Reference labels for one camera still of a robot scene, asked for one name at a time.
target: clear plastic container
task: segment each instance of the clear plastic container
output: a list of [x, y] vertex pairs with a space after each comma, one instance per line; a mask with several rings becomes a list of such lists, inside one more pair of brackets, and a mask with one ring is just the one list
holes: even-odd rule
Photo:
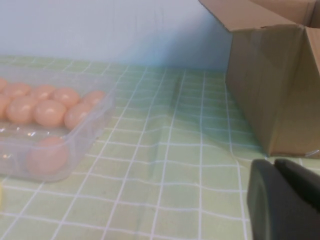
[[[9, 83], [23, 82], [32, 87], [51, 84], [55, 87], [72, 87], [81, 96], [94, 90], [104, 91], [105, 97], [97, 104], [88, 116], [73, 130], [65, 127], [46, 128], [38, 124], [19, 125], [0, 121], [0, 174], [40, 181], [58, 181], [68, 177], [84, 155], [91, 148], [111, 120], [115, 107], [115, 85], [113, 79], [105, 75], [87, 73], [61, 72], [47, 69], [15, 67], [0, 64], [0, 77]], [[39, 146], [45, 138], [60, 137], [59, 145]], [[48, 159], [64, 161], [62, 166], [53, 172], [32, 170], [33, 155], [43, 158], [44, 168], [50, 168]]]

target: white grid line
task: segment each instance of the white grid line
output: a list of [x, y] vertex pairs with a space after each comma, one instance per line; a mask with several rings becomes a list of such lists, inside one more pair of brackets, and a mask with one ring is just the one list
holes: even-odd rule
[[200, 163], [199, 163], [199, 213], [198, 213], [198, 240], [202, 240], [202, 157], [203, 157], [203, 129], [202, 129], [202, 119], [204, 112], [204, 94], [206, 85], [206, 72], [203, 73], [203, 83], [202, 83], [202, 97], [201, 97], [201, 112], [200, 112]]
[[[121, 78], [121, 77], [119, 77], [119, 78], [118, 78], [117, 83], [115, 84], [115, 86], [117, 86], [117, 84], [118, 84], [118, 82], [119, 82], [120, 78]], [[114, 129], [116, 129], [117, 124], [119, 123], [119, 121], [120, 121], [120, 120], [118, 120], [118, 121], [117, 121], [117, 123], [116, 123], [116, 125], [115, 125]], [[85, 178], [83, 179], [83, 181], [82, 181], [82, 183], [81, 183], [81, 185], [80, 185], [80, 187], [79, 187], [79, 189], [78, 189], [78, 191], [77, 191], [77, 193], [76, 193], [75, 197], [73, 198], [72, 202], [71, 202], [71, 203], [70, 203], [70, 205], [69, 205], [69, 208], [67, 209], [67, 211], [65, 212], [65, 214], [64, 214], [64, 216], [63, 216], [62, 222], [59, 224], [59, 226], [57, 227], [57, 229], [56, 229], [56, 230], [55, 230], [55, 232], [53, 233], [53, 236], [52, 236], [51, 240], [54, 240], [54, 239], [56, 238], [56, 236], [57, 236], [57, 234], [58, 234], [58, 232], [59, 232], [59, 230], [60, 230], [61, 226], [64, 224], [64, 221], [66, 220], [67, 216], [69, 215], [69, 212], [71, 211], [71, 209], [72, 209], [72, 207], [73, 207], [74, 203], [76, 202], [76, 200], [77, 200], [77, 196], [80, 194], [80, 192], [81, 192], [81, 190], [82, 190], [83, 186], [84, 186], [84, 185], [85, 185], [85, 183], [86, 183], [87, 178], [89, 177], [89, 174], [90, 174], [90, 173], [91, 173], [91, 171], [93, 170], [93, 168], [94, 168], [94, 166], [95, 166], [95, 163], [98, 161], [99, 157], [100, 157], [100, 156], [102, 155], [102, 153], [104, 152], [104, 149], [105, 149], [105, 147], [107, 146], [108, 141], [109, 141], [109, 139], [110, 139], [111, 135], [112, 135], [112, 133], [110, 134], [110, 136], [109, 136], [108, 140], [105, 142], [105, 144], [104, 144], [103, 148], [101, 149], [101, 151], [100, 151], [100, 153], [99, 153], [98, 157], [96, 158], [96, 160], [95, 160], [95, 161], [94, 161], [94, 163], [92, 164], [91, 168], [89, 169], [89, 171], [88, 171], [87, 175], [86, 175], [86, 176], [85, 176]]]
[[[228, 95], [227, 95], [227, 86], [224, 86], [224, 90], [225, 90], [225, 99], [228, 99]], [[230, 127], [230, 119], [229, 119], [229, 104], [228, 101], [226, 101], [226, 114], [228, 116], [227, 122], [228, 122], [228, 129], [229, 129], [229, 142], [230, 142], [230, 153], [232, 154], [233, 159], [235, 159], [236, 164], [237, 164], [237, 174], [238, 174], [238, 186], [239, 186], [239, 190], [240, 190], [240, 206], [241, 206], [241, 218], [242, 218], [242, 229], [243, 229], [243, 234], [244, 234], [244, 239], [248, 240], [248, 233], [247, 233], [247, 225], [246, 225], [246, 215], [245, 215], [245, 206], [244, 206], [244, 201], [243, 201], [243, 194], [242, 194], [242, 180], [241, 180], [241, 172], [240, 172], [240, 164], [238, 162], [238, 160], [234, 157], [233, 155], [233, 149], [232, 149], [232, 137], [231, 137], [231, 127]]]
[[148, 124], [148, 120], [149, 120], [149, 116], [150, 116], [150, 113], [151, 113], [151, 109], [152, 109], [153, 102], [155, 101], [156, 96], [159, 94], [159, 90], [160, 90], [161, 85], [163, 84], [163, 81], [164, 81], [166, 72], [167, 72], [167, 70], [165, 70], [165, 72], [163, 73], [161, 82], [159, 83], [158, 89], [157, 89], [157, 91], [156, 91], [156, 93], [154, 94], [154, 97], [153, 97], [153, 99], [152, 99], [150, 108], [149, 108], [148, 113], [147, 113], [146, 121], [145, 121], [144, 126], [143, 126], [142, 133], [141, 133], [141, 135], [140, 135], [140, 137], [139, 137], [138, 144], [137, 144], [137, 146], [136, 146], [136, 148], [135, 148], [135, 150], [134, 150], [134, 153], [133, 153], [133, 156], [132, 156], [132, 158], [131, 158], [130, 164], [129, 164], [128, 169], [127, 169], [127, 171], [126, 171], [126, 173], [125, 173], [124, 180], [123, 180], [123, 182], [122, 182], [120, 191], [119, 191], [119, 193], [118, 193], [118, 195], [117, 195], [117, 198], [116, 198], [116, 200], [115, 200], [115, 203], [113, 204], [113, 207], [112, 207], [112, 210], [111, 210], [111, 213], [110, 213], [108, 222], [107, 222], [107, 224], [106, 224], [106, 226], [105, 226], [105, 229], [104, 229], [104, 232], [103, 232], [103, 235], [102, 235], [101, 240], [103, 240], [103, 239], [105, 238], [105, 236], [106, 236], [106, 234], [107, 234], [107, 231], [108, 231], [108, 229], [109, 229], [109, 227], [110, 227], [110, 224], [111, 224], [113, 215], [114, 215], [114, 213], [115, 213], [115, 211], [116, 211], [116, 207], [117, 207], [117, 205], [118, 205], [118, 202], [119, 202], [119, 200], [120, 200], [121, 194], [122, 194], [123, 189], [124, 189], [124, 187], [125, 187], [126, 180], [127, 180], [127, 178], [128, 178], [128, 175], [129, 175], [131, 166], [132, 166], [133, 162], [135, 161], [136, 155], [137, 155], [137, 153], [138, 153], [139, 146], [140, 146], [140, 143], [141, 143], [141, 141], [142, 141], [142, 137], [143, 137], [144, 130], [147, 128], [147, 124]]
[[[181, 80], [181, 83], [180, 83], [181, 85], [180, 85], [179, 93], [178, 93], [178, 96], [177, 96], [177, 99], [176, 99], [176, 104], [175, 104], [175, 107], [174, 107], [174, 113], [173, 113], [172, 120], [171, 120], [171, 127], [174, 125], [174, 120], [175, 120], [175, 117], [176, 117], [176, 112], [177, 112], [179, 99], [180, 99], [180, 95], [181, 95], [181, 91], [182, 91], [182, 88], [183, 88], [185, 77], [186, 77], [186, 70], [184, 70], [183, 77], [182, 77], [182, 80]], [[168, 143], [171, 140], [171, 133], [172, 133], [172, 128], [169, 130]], [[155, 210], [154, 217], [153, 217], [150, 240], [153, 240], [154, 236], [155, 236], [155, 230], [156, 230], [156, 223], [157, 223], [157, 219], [158, 219], [159, 206], [160, 206], [162, 192], [163, 192], [163, 188], [164, 188], [163, 183], [165, 181], [166, 166], [167, 166], [167, 160], [168, 160], [168, 152], [169, 152], [169, 145], [166, 146], [165, 158], [164, 158], [162, 176], [161, 176], [161, 187], [160, 187], [160, 192], [159, 192], [159, 196], [158, 196], [158, 200], [157, 200], [157, 204], [156, 204], [156, 210]]]
[[[92, 155], [92, 154], [86, 154], [88, 157], [98, 157], [97, 155]], [[120, 162], [127, 162], [129, 163], [129, 159], [122, 159], [122, 158], [116, 158], [116, 157], [107, 157], [107, 156], [100, 156], [100, 159], [105, 159], [105, 160], [112, 160], [112, 161], [120, 161]], [[140, 161], [140, 160], [135, 160], [135, 163], [138, 164], [145, 164], [145, 165], [152, 165], [152, 164], [159, 164], [159, 163], [164, 163], [165, 160], [152, 160], [152, 161]], [[183, 161], [173, 161], [173, 160], [167, 160], [167, 163], [171, 164], [177, 164], [177, 165], [184, 165], [187, 167], [195, 167], [198, 168], [200, 165], [199, 164], [192, 164], [192, 163], [186, 163]], [[237, 168], [238, 166], [236, 164], [203, 164], [202, 167], [208, 167], [208, 168], [223, 168], [223, 167], [235, 167]]]

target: box flap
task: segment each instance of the box flap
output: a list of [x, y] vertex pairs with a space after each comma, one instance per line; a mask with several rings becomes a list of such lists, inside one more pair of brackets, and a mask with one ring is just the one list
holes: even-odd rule
[[249, 0], [199, 0], [230, 31], [296, 25]]
[[320, 1], [316, 1], [311, 19], [311, 28], [320, 28]]
[[251, 0], [296, 24], [309, 26], [316, 0]]
[[320, 72], [320, 29], [306, 27], [305, 31], [313, 53], [315, 64]]

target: egg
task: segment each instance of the egg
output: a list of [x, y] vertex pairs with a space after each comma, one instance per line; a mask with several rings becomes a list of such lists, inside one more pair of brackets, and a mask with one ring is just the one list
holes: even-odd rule
[[81, 102], [90, 104], [92, 107], [94, 107], [105, 97], [105, 95], [105, 92], [100, 90], [91, 91], [83, 96]]
[[12, 99], [27, 95], [31, 90], [31, 87], [23, 82], [15, 82], [7, 84], [2, 93]]
[[7, 118], [6, 109], [11, 103], [11, 98], [0, 93], [0, 120]]
[[6, 108], [7, 118], [15, 124], [30, 124], [33, 122], [33, 110], [37, 100], [31, 96], [15, 98]]
[[80, 96], [71, 87], [61, 87], [52, 92], [51, 99], [62, 103], [69, 109], [79, 102]]
[[64, 125], [67, 129], [74, 129], [90, 112], [91, 105], [78, 103], [71, 107], [64, 116]]
[[26, 157], [26, 168], [34, 175], [53, 175], [67, 163], [69, 150], [65, 141], [57, 136], [37, 142]]
[[7, 81], [3, 77], [0, 77], [0, 92], [2, 92], [6, 85]]
[[38, 101], [48, 100], [56, 88], [49, 84], [44, 84], [31, 89], [29, 95]]
[[34, 108], [34, 120], [44, 127], [59, 127], [64, 123], [67, 108], [54, 100], [40, 101]]

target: plastic egg holder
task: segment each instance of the plastic egg holder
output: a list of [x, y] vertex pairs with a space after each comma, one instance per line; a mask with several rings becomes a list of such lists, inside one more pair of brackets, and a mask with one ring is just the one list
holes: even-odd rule
[[[112, 117], [115, 107], [113, 80], [108, 76], [69, 73], [53, 70], [30, 69], [0, 64], [0, 77], [9, 83], [26, 83], [37, 87], [44, 84], [56, 88], [70, 87], [81, 97], [92, 91], [105, 92], [105, 97], [94, 106], [85, 119], [71, 131], [65, 127], [48, 128], [39, 124], [20, 125], [0, 121], [0, 174], [35, 179], [58, 181], [68, 177], [77, 167], [92, 144], [99, 137]], [[59, 138], [50, 144], [40, 144], [47, 138]], [[66, 158], [65, 164], [55, 163], [55, 171], [45, 165], [30, 164], [34, 159]]]

